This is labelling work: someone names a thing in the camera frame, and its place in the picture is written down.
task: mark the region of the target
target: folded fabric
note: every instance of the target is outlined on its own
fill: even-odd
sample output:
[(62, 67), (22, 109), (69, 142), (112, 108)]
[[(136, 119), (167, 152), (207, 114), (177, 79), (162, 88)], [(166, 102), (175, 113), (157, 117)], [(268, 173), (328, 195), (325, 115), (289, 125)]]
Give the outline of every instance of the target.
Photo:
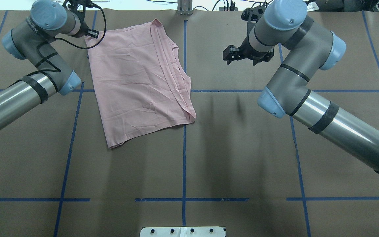
[[(99, 39), (86, 37), (87, 46)], [(109, 148), (163, 128), (194, 122), (191, 79), (178, 46), (157, 20), (108, 30), (88, 50), (91, 75)]]

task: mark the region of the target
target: pink cloth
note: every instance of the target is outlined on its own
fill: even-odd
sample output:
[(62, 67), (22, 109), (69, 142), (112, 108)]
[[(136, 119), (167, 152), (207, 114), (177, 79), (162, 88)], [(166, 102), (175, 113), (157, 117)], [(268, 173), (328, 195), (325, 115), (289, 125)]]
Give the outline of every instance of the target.
[[(87, 46), (99, 39), (86, 37)], [(108, 30), (88, 50), (91, 75), (109, 148), (163, 128), (194, 122), (191, 79), (178, 46), (157, 20)]]

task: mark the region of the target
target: robotic arm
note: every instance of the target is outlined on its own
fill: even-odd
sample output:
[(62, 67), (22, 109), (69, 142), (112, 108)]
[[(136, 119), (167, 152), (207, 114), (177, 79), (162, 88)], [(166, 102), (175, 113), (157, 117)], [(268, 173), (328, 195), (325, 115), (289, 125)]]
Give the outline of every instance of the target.
[[(83, 6), (82, 12), (78, 11), (79, 6)], [(84, 22), (86, 7), (101, 9), (90, 0), (66, 0), (62, 6), (51, 0), (37, 0), (30, 16), (3, 37), (2, 43), (10, 54), (20, 60), (27, 58), (38, 70), (0, 93), (0, 130), (53, 94), (66, 95), (81, 84), (74, 70), (50, 43), (56, 39), (64, 40), (55, 38), (59, 33), (76, 38), (84, 35), (97, 38), (99, 32), (89, 29)]]
[(278, 43), (291, 51), (258, 105), (277, 118), (288, 114), (379, 174), (379, 131), (306, 87), (318, 69), (330, 69), (343, 57), (346, 44), (307, 16), (302, 0), (274, 0), (266, 9), (247, 10), (242, 19), (252, 18), (254, 12), (259, 15), (257, 23), (241, 47), (229, 45), (223, 52), (227, 64), (242, 58), (253, 60), (254, 65), (268, 61)]

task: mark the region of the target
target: blue joint cap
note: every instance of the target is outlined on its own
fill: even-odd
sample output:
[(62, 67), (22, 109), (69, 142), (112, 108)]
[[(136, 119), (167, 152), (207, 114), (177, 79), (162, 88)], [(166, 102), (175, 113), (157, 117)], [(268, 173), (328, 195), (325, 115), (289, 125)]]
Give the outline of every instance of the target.
[(71, 75), (69, 76), (68, 80), (66, 80), (65, 85), (61, 88), (59, 93), (61, 95), (66, 95), (74, 88), (78, 87), (81, 84), (81, 79), (78, 77), (78, 75), (74, 72), (74, 70), (71, 72)]
[(257, 104), (261, 108), (265, 109), (265, 111), (269, 112), (279, 119), (286, 114), (282, 106), (280, 106), (277, 99), (273, 96), (267, 87), (264, 87), (263, 92), (257, 100)]
[(57, 30), (65, 25), (66, 10), (51, 0), (37, 0), (30, 10), (32, 20), (42, 29)]
[(302, 0), (274, 0), (264, 12), (266, 23), (275, 30), (298, 28), (307, 17), (307, 4)]
[(15, 58), (20, 59), (20, 60), (25, 60), (26, 57), (23, 56), (20, 51), (18, 51), (17, 47), (14, 44), (13, 37), (11, 35), (13, 29), (11, 29), (2, 39), (2, 43), (4, 48), (6, 49), (7, 52), (12, 54)]
[(336, 36), (334, 32), (331, 33), (333, 34), (333, 45), (326, 62), (320, 67), (321, 70), (331, 69), (341, 60), (341, 58), (343, 58), (343, 55), (346, 52), (346, 43)]

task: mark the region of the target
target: white paper tag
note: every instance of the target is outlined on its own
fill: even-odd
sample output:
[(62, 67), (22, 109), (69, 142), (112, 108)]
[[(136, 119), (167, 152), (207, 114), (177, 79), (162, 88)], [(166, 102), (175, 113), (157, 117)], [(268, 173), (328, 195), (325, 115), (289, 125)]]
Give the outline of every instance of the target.
[(311, 12), (311, 11), (319, 10), (320, 8), (318, 7), (316, 2), (312, 2), (308, 4), (307, 9), (308, 9), (308, 12)]

